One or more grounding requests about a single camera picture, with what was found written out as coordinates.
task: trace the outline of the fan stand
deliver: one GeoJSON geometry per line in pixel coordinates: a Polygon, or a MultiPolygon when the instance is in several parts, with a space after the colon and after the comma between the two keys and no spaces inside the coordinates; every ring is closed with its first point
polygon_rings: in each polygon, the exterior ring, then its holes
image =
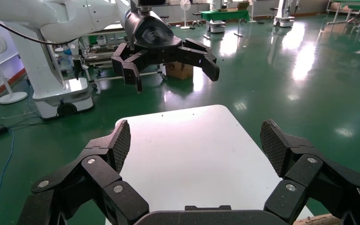
{"type": "Polygon", "coordinates": [[[0,104],[5,105],[5,104],[15,103],[15,102],[25,99],[28,96],[28,94],[26,92],[13,92],[12,91],[8,81],[6,80],[5,76],[3,75],[1,68],[0,68],[0,77],[3,81],[3,84],[5,85],[5,87],[7,89],[7,91],[9,92],[9,94],[0,97],[0,104]]]}
{"type": "Polygon", "coordinates": [[[253,3],[253,5],[252,5],[252,15],[251,15],[251,17],[250,17],[250,20],[248,21],[249,23],[255,23],[255,22],[257,22],[256,20],[254,20],[253,19],[253,8],[255,7],[255,3],[253,3]]]}
{"type": "Polygon", "coordinates": [[[189,26],[187,26],[187,19],[186,19],[186,11],[184,11],[184,26],[183,27],[180,27],[180,29],[183,29],[183,30],[186,30],[186,29],[190,29],[189,26]]]}

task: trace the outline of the blue cable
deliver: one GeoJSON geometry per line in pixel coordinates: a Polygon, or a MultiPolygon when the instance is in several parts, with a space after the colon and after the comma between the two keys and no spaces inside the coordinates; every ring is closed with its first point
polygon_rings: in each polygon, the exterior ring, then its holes
{"type": "Polygon", "coordinates": [[[12,158],[13,155],[13,147],[14,147],[14,143],[15,143],[15,133],[13,132],[12,129],[9,129],[9,131],[12,133],[13,139],[12,139],[12,147],[10,149],[10,155],[9,158],[6,161],[5,167],[3,167],[3,171],[2,174],[0,175],[0,187],[2,186],[2,181],[3,181],[3,175],[5,174],[6,168],[8,167],[9,161],[12,158]]]}

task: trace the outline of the white table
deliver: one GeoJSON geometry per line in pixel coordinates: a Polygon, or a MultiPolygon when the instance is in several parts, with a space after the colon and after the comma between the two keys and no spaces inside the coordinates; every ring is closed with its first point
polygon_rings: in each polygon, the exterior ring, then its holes
{"type": "MultiPolygon", "coordinates": [[[[186,205],[262,210],[281,181],[222,105],[124,119],[132,140],[120,175],[148,202],[150,212],[186,205]]],[[[299,218],[308,216],[313,214],[304,207],[299,218]]]]}

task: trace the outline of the chair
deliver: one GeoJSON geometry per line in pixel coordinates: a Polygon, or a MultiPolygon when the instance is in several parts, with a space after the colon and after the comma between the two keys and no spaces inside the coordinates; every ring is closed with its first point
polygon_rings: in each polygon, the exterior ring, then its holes
{"type": "Polygon", "coordinates": [[[162,15],[162,16],[160,16],[160,18],[164,21],[164,23],[166,23],[166,25],[168,25],[168,27],[171,27],[170,24],[168,22],[166,22],[166,19],[169,18],[168,15],[162,15]]]}
{"type": "Polygon", "coordinates": [[[275,11],[278,11],[278,8],[270,8],[270,10],[271,10],[270,19],[274,20],[274,17],[277,15],[275,11]]]}
{"type": "Polygon", "coordinates": [[[193,24],[192,24],[192,25],[195,26],[195,24],[196,24],[196,25],[198,25],[198,26],[202,26],[202,22],[199,21],[199,16],[201,15],[201,13],[200,13],[200,12],[197,12],[197,13],[193,13],[193,15],[196,16],[196,20],[193,21],[193,24]]]}

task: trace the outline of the glossy floor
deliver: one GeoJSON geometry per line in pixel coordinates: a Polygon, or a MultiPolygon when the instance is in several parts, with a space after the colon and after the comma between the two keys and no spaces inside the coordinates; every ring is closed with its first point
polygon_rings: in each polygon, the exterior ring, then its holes
{"type": "MultiPolygon", "coordinates": [[[[90,139],[110,133],[118,119],[148,113],[221,104],[259,146],[261,122],[272,118],[285,132],[308,138],[327,157],[360,172],[360,32],[350,34],[344,24],[324,26],[333,18],[325,17],[297,18],[291,30],[272,29],[268,22],[243,25],[244,38],[233,35],[236,24],[228,24],[226,33],[212,35],[211,41],[203,39],[203,28],[175,29],[180,38],[213,47],[221,70],[218,82],[199,69],[186,80],[144,76],[142,94],[122,80],[102,82],[92,110],[48,125],[16,127],[0,192],[0,225],[16,223],[33,181],[73,160],[90,139]]],[[[0,105],[0,124],[20,122],[24,117],[1,117],[26,109],[25,101],[0,105]]],[[[0,173],[11,140],[9,134],[0,137],[0,173]]],[[[326,212],[317,202],[308,206],[314,214],[326,212]]],[[[102,225],[104,218],[87,203],[69,224],[102,225]]]]}

